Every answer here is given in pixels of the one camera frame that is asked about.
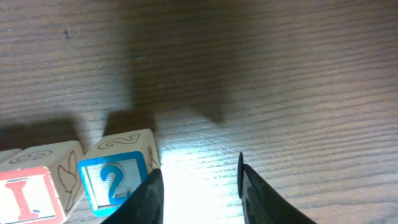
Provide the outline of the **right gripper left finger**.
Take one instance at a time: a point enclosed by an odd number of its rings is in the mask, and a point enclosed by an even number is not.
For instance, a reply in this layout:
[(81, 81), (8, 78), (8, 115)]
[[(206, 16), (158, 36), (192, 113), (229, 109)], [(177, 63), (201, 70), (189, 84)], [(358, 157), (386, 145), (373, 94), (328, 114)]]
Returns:
[(163, 224), (164, 182), (154, 169), (131, 196), (101, 224)]

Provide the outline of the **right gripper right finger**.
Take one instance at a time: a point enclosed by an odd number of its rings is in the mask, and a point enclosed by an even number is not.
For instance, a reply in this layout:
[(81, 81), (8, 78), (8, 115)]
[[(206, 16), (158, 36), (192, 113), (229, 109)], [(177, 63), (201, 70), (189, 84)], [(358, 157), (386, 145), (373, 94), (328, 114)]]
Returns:
[(238, 194), (247, 224), (315, 224), (288, 203), (250, 165), (238, 160)]

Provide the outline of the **red A block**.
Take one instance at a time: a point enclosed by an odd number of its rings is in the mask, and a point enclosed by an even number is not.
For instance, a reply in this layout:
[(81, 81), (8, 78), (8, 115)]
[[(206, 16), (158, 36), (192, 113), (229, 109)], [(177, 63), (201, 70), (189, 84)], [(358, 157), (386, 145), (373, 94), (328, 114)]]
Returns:
[(6, 151), (1, 151), (0, 152), (0, 163), (10, 161), (14, 157), (16, 157), (20, 152), (22, 152), (22, 149), (10, 149)]

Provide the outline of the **red I block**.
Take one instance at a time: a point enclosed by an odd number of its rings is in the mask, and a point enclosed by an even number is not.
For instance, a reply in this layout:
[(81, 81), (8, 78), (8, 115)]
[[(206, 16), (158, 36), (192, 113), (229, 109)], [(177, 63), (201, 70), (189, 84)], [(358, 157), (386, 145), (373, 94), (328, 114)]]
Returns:
[(64, 223), (84, 195), (83, 149), (66, 141), (24, 149), (1, 163), (1, 223)]

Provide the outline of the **blue 2 block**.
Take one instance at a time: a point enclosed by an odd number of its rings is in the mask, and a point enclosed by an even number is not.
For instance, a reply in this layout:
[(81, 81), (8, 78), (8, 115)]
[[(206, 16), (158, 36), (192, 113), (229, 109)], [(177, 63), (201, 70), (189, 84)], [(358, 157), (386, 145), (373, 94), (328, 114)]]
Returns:
[(141, 129), (102, 137), (78, 162), (92, 212), (115, 212), (160, 167), (153, 132)]

